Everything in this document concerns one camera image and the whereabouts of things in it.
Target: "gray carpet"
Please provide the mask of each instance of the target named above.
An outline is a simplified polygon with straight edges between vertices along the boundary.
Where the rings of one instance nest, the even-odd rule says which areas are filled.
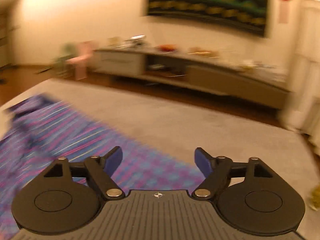
[[[187,163],[193,163],[196,147],[236,162],[257,156],[305,201],[320,181],[311,154],[292,131],[169,100],[55,79],[36,85],[0,108],[0,135],[10,125],[10,116],[3,110],[43,92]],[[307,207],[298,232],[308,240],[319,240],[320,212]]]

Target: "screw head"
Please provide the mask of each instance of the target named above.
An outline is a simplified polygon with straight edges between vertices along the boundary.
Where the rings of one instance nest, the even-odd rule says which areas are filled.
[[[107,191],[109,197],[120,197],[122,195],[122,190],[117,188],[112,188]]]
[[[204,188],[202,188],[202,189],[197,189],[197,190],[195,191],[195,195],[196,195],[197,197],[209,197],[210,194],[211,194],[211,192],[210,192],[209,190],[207,190],[207,189],[204,189]]]

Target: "wall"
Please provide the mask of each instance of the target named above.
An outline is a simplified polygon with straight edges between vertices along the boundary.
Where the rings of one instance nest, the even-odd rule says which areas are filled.
[[[6,38],[6,19],[4,15],[0,15],[0,67],[8,64],[7,57],[7,38]]]
[[[270,0],[269,37],[223,26],[187,20],[141,17],[145,0],[18,0],[11,10],[15,64],[48,64],[59,54],[61,44],[146,34],[152,45],[178,44],[181,49],[232,47],[246,58],[290,65],[296,38],[299,0],[290,2],[288,24],[278,23],[278,0]]]

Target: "wooden floor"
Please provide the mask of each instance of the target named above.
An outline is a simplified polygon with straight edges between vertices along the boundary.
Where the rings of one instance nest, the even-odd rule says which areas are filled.
[[[50,70],[35,74],[37,70],[39,70],[39,67],[8,68],[3,70],[2,73],[0,71],[0,78],[6,79],[6,83],[0,85],[0,106],[36,84],[54,77],[53,72]],[[275,109],[229,96],[217,96],[169,85],[150,84],[136,79],[112,77],[99,73],[89,73],[86,79],[77,82],[113,87],[179,101],[281,127],[276,118],[277,111]],[[314,147],[308,142],[308,136],[304,135],[303,138],[320,172],[320,157],[314,153]]]

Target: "television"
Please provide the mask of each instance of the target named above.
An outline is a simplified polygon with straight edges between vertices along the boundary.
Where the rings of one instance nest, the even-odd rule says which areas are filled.
[[[227,25],[265,36],[268,0],[148,0],[147,15]]]

